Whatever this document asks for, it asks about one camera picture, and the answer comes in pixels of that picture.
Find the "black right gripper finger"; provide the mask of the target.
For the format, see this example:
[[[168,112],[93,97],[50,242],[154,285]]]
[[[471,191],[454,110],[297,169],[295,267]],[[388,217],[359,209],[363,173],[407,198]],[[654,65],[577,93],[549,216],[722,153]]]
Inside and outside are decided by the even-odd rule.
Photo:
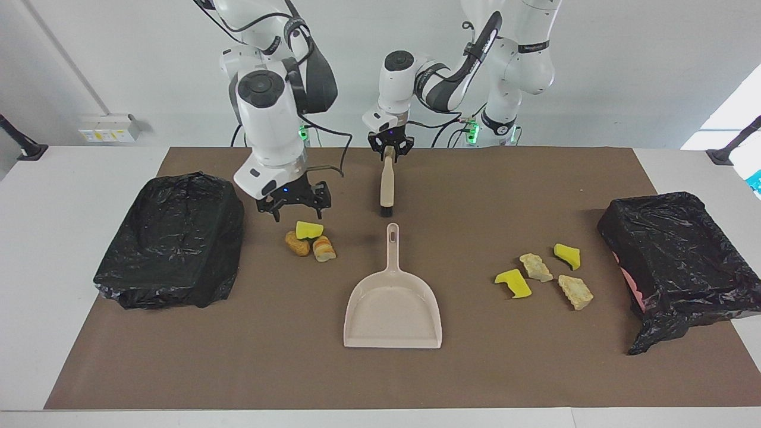
[[[273,216],[275,222],[280,222],[281,215],[280,209],[283,207],[284,201],[280,198],[274,199],[260,199],[256,201],[256,208],[259,212],[266,212]]]
[[[332,206],[331,191],[326,181],[320,181],[310,186],[307,191],[306,205],[314,209],[316,217],[323,219],[322,212]]]

